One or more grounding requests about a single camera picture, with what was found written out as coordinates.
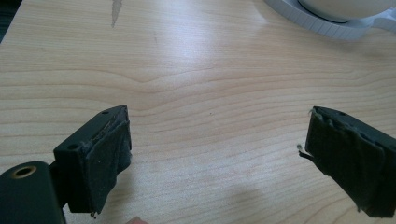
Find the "light wooden surface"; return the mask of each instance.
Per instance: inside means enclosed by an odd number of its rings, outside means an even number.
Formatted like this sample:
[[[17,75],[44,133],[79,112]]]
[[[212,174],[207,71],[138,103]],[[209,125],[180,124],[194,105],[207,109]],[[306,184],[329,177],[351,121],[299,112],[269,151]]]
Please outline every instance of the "light wooden surface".
[[[24,0],[0,45],[0,172],[53,161],[97,112],[129,107],[133,164],[96,220],[394,223],[358,213],[298,157],[313,105],[396,136],[396,35],[312,34],[262,0]]]

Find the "finger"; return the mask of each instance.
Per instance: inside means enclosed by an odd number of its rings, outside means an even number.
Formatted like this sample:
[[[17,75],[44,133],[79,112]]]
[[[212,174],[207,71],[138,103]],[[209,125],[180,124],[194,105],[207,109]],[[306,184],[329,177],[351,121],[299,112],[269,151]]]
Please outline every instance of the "finger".
[[[145,221],[142,221],[142,219],[140,219],[140,217],[134,217],[126,224],[148,224],[148,223]]]

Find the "black fabric object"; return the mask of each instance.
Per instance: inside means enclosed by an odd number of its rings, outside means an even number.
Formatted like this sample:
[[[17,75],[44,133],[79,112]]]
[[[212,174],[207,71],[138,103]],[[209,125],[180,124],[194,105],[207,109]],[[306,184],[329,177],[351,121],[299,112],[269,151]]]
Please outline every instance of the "black fabric object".
[[[1,0],[0,1],[0,43],[2,42],[9,25],[14,19],[21,0]]]
[[[109,108],[54,149],[51,168],[60,206],[101,213],[117,175],[131,164],[129,123],[126,105]]]
[[[346,113],[314,106],[306,153],[369,217],[393,217],[396,139]]]

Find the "white object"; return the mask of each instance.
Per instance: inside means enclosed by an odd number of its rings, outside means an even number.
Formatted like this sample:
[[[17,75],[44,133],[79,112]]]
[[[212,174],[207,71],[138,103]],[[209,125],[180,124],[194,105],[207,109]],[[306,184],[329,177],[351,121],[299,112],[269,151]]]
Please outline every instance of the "white object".
[[[374,16],[391,7],[396,0],[299,0],[309,11],[329,21],[346,22]]]
[[[372,17],[340,23],[322,19],[305,9],[298,0],[265,0],[265,2],[288,20],[331,38],[359,39],[371,27],[389,30],[396,34],[396,8],[390,8]]]

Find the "wooden table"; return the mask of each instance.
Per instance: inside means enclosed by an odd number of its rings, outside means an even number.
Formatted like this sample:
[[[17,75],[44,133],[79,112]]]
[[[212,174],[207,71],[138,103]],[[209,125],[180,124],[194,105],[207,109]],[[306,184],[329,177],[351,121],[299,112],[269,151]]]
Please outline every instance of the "wooden table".
[[[69,223],[394,223],[296,146],[313,105],[396,136],[395,34],[331,40],[262,0],[124,0],[112,28],[112,4],[23,1],[0,45],[0,172],[127,104],[133,164]]]

